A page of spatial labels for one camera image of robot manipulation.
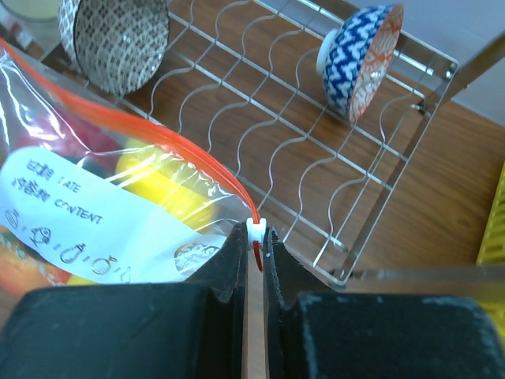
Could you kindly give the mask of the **clear orange zip bag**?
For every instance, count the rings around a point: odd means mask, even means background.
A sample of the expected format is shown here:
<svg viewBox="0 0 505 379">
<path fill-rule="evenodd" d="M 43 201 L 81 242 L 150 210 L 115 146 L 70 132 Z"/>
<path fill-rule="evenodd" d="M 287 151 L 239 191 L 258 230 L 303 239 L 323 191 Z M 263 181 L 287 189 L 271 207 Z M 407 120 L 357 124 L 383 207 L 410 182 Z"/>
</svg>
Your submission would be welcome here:
<svg viewBox="0 0 505 379">
<path fill-rule="evenodd" d="M 98 126 L 122 149 L 155 146 L 210 182 L 214 218 L 195 231 L 164 208 L 118 186 L 114 166 L 16 143 L 38 114 L 56 108 Z M 99 103 L 1 44 L 1 289 L 15 296 L 79 284 L 180 282 L 244 224 L 261 256 L 266 221 L 244 186 L 214 157 L 164 126 Z"/>
</svg>

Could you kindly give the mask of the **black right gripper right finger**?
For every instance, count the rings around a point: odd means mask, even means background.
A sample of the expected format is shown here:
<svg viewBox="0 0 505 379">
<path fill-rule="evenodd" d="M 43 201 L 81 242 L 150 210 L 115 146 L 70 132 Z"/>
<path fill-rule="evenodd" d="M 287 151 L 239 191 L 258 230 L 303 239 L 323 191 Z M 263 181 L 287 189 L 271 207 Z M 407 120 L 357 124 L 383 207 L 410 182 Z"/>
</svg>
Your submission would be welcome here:
<svg viewBox="0 0 505 379">
<path fill-rule="evenodd" d="M 501 378 L 496 327 L 472 299 L 337 292 L 264 237 L 272 378 Z"/>
</svg>

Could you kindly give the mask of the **red apple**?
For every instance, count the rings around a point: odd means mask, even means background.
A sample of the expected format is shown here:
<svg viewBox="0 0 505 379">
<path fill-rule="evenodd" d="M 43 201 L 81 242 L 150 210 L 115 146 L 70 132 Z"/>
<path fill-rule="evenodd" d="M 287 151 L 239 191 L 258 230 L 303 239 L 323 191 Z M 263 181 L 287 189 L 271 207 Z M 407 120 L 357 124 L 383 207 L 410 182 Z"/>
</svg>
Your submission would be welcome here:
<svg viewBox="0 0 505 379">
<path fill-rule="evenodd" d="M 98 126 L 56 108 L 56 114 L 38 114 L 19 136 L 16 147 L 42 147 L 66 158 L 89 158 L 114 166 L 121 145 Z"/>
</svg>

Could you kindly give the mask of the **yellow lemon fruit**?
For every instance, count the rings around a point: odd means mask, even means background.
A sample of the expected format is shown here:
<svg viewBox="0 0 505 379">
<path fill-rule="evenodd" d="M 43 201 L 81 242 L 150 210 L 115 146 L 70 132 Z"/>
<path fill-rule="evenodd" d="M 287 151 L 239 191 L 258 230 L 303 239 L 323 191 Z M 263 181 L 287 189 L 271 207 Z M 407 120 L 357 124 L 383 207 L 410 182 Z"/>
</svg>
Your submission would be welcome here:
<svg viewBox="0 0 505 379">
<path fill-rule="evenodd" d="M 215 206 L 205 193 L 210 182 L 172 152 L 132 144 L 119 157 L 115 175 L 118 186 L 161 206 L 195 231 L 203 231 L 214 218 Z"/>
</svg>

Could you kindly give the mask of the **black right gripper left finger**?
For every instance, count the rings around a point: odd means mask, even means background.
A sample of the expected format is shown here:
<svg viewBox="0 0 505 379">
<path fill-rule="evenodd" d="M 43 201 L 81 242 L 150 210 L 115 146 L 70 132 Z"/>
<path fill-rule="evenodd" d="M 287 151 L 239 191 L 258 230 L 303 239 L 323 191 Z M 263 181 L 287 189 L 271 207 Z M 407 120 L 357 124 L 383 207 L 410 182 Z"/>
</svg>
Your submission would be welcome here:
<svg viewBox="0 0 505 379">
<path fill-rule="evenodd" d="M 239 378 L 247 233 L 179 283 L 27 293 L 1 332 L 4 378 Z"/>
</svg>

